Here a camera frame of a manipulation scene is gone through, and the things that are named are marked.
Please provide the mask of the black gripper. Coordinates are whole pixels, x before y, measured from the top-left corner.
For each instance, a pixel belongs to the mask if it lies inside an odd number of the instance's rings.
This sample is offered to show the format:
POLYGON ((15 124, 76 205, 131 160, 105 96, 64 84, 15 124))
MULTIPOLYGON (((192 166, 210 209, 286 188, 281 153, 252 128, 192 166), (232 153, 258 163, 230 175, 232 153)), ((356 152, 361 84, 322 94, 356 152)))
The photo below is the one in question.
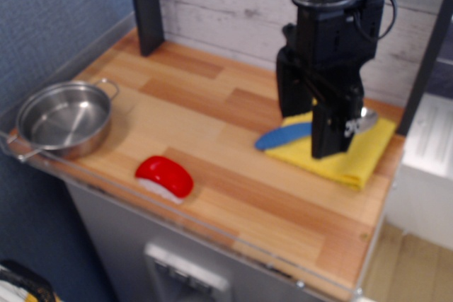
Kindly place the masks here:
POLYGON ((384 0, 295 4, 297 21, 283 27, 286 43, 277 53, 279 107, 283 117, 312 111, 311 155, 322 159, 347 152, 355 135, 360 70, 376 54, 384 0))

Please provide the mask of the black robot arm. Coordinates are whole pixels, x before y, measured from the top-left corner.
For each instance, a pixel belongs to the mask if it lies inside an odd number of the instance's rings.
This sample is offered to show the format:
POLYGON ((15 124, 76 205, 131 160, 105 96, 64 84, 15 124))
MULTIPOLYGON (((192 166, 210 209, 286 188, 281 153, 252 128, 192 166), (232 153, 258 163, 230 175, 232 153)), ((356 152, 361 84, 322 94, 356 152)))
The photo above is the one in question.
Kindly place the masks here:
POLYGON ((374 59, 384 0, 292 0, 297 22, 283 29, 277 89, 283 117, 312 114, 311 155, 346 152, 361 117, 360 70, 374 59))

